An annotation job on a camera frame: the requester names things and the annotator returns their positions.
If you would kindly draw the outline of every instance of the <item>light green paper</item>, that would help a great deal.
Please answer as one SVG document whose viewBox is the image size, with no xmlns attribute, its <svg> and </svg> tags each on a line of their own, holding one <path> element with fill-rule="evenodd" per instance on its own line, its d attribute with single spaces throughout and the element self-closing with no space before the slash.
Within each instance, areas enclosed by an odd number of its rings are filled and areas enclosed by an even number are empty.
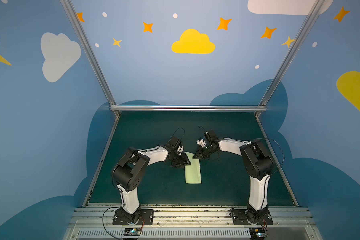
<svg viewBox="0 0 360 240">
<path fill-rule="evenodd" d="M 202 176 L 200 173 L 200 161 L 193 159 L 194 153 L 185 152 L 191 162 L 190 166 L 185 166 L 185 182 L 189 184 L 202 183 Z"/>
</svg>

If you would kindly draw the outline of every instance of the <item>blue wall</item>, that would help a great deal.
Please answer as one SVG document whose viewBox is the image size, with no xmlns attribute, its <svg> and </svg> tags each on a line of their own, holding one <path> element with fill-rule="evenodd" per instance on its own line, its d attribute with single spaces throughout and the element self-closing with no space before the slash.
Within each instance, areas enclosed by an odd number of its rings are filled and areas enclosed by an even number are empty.
<svg viewBox="0 0 360 240">
<path fill-rule="evenodd" d="M 272 79 L 288 51 L 282 44 L 288 36 L 294 39 L 306 17 L 255 14 L 240 0 L 72 2 L 82 13 L 81 24 L 117 104 L 245 104 L 220 96 L 242 95 Z M 220 18 L 232 19 L 227 31 L 217 30 Z M 152 33 L 144 32 L 143 22 L 153 23 Z M 270 39 L 261 38 L 266 27 L 276 28 Z M 216 49 L 210 54 L 173 52 L 172 44 L 191 28 L 207 34 Z M 113 39 L 121 40 L 120 47 Z"/>
<path fill-rule="evenodd" d="M 0 1 L 0 239 L 62 238 L 115 120 L 82 49 L 44 77 L 47 32 L 79 42 L 59 0 Z"/>
<path fill-rule="evenodd" d="M 333 18 L 342 7 L 350 12 L 339 22 Z M 334 1 L 319 16 L 260 115 L 286 154 L 283 169 L 299 204 L 310 208 L 325 240 L 353 239 L 341 227 L 349 221 L 360 229 L 360 111 L 336 87 L 349 71 L 360 72 L 360 0 Z"/>
</svg>

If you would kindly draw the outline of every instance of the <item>robotic arm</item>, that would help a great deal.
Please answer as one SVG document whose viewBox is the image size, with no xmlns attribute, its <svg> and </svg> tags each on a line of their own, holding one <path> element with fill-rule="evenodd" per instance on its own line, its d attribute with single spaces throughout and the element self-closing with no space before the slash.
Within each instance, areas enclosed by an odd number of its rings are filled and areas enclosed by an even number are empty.
<svg viewBox="0 0 360 240">
<path fill-rule="evenodd" d="M 117 183 L 122 201 L 122 213 L 119 216 L 115 214 L 115 218 L 122 218 L 121 222 L 136 225 L 141 216 L 137 186 L 145 174 L 145 169 L 148 165 L 166 159 L 176 168 L 191 165 L 187 155 L 182 151 L 182 142 L 176 137 L 172 137 L 164 146 L 158 145 L 150 149 L 129 147 L 112 171 L 112 181 Z"/>
<path fill-rule="evenodd" d="M 267 190 L 274 165 L 264 144 L 259 139 L 255 141 L 240 141 L 229 137 L 219 139 L 213 130 L 205 132 L 204 137 L 196 143 L 198 149 L 193 156 L 194 159 L 209 159 L 211 154 L 217 151 L 232 152 L 242 156 L 245 169 L 250 175 L 251 192 L 248 209 L 245 212 L 233 209 L 232 217 L 240 220 L 246 219 L 250 224 L 263 224 L 265 221 L 268 225 L 272 225 L 273 221 L 268 210 Z"/>
</svg>

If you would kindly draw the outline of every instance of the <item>green table surface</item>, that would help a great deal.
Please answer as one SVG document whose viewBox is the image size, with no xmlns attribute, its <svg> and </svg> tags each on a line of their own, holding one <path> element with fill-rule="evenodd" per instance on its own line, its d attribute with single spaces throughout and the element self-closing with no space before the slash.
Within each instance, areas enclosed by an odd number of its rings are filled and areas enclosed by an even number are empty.
<svg viewBox="0 0 360 240">
<path fill-rule="evenodd" d="M 219 137 L 252 140 L 264 137 L 253 113 L 216 112 L 128 112 L 123 111 L 106 158 L 92 192 L 92 203 L 121 203 L 111 183 L 111 171 L 124 151 L 133 146 L 148 149 L 165 144 L 182 127 L 184 151 L 195 153 L 196 140 L 203 136 L 198 128 L 214 129 Z M 181 137 L 179 129 L 175 136 Z M 241 156 L 220 153 L 217 160 L 200 160 L 201 184 L 186 184 L 184 168 L 158 162 L 147 167 L 138 187 L 141 204 L 246 205 L 250 196 L 250 177 Z M 269 206 L 293 206 L 292 198 L 279 172 L 268 185 Z"/>
</svg>

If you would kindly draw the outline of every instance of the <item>black mounting plate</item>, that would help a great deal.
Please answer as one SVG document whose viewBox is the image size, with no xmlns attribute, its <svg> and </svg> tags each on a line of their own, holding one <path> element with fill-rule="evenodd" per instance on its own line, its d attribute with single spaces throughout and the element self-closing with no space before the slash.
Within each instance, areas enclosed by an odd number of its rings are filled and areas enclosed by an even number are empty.
<svg viewBox="0 0 360 240">
<path fill-rule="evenodd" d="M 144 218 L 144 225 L 152 225 L 154 219 L 154 210 L 153 209 L 141 209 L 140 216 Z M 122 211 L 115 211 L 115 215 L 113 216 L 112 225 L 125 225 L 130 226 L 127 223 L 127 218 L 123 215 Z M 142 225 L 143 220 L 139 218 L 139 221 L 136 225 Z"/>
<path fill-rule="evenodd" d="M 247 215 L 245 214 L 245 212 L 246 212 L 246 209 L 233 209 L 232 210 L 232 215 L 235 217 L 235 218 L 232 218 L 234 225 L 252 225 L 247 220 Z M 267 223 L 267 225 L 273 225 L 272 217 L 268 218 L 268 216 L 271 216 L 269 214 L 269 212 L 268 212 L 268 214 L 265 214 L 262 218 L 259 218 L 258 222 L 261 225 L 264 225 L 264 222 L 263 222 L 263 220 L 264 220 Z"/>
</svg>

